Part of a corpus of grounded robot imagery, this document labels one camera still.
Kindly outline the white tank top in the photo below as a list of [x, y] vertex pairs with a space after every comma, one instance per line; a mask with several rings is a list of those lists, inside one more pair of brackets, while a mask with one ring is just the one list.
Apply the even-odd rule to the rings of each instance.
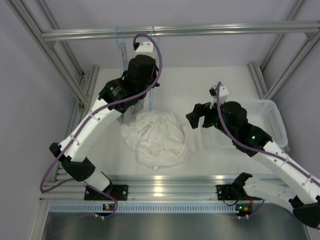
[[197, 151], [193, 129], [169, 112], [139, 113], [120, 133], [137, 160], [154, 170], [183, 164]]

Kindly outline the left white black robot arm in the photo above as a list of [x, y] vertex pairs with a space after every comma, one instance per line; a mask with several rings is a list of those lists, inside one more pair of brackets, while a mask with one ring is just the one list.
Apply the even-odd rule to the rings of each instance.
[[114, 185], [88, 159], [88, 152], [109, 125], [158, 86], [162, 67], [161, 59], [148, 55], [138, 54], [132, 58], [121, 77], [104, 85], [91, 110], [73, 132], [49, 147], [72, 179], [94, 189], [102, 200], [112, 196]]

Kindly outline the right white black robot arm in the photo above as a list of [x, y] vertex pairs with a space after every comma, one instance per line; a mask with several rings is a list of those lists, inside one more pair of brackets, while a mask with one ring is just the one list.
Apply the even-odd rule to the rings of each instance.
[[268, 133], [249, 123], [247, 111], [238, 102], [198, 103], [186, 118], [193, 129], [204, 118], [203, 128], [214, 127], [225, 134], [237, 150], [267, 167], [286, 184], [283, 187], [241, 173], [232, 184], [237, 198], [250, 196], [270, 201], [304, 225], [319, 229], [320, 180], [282, 151]]

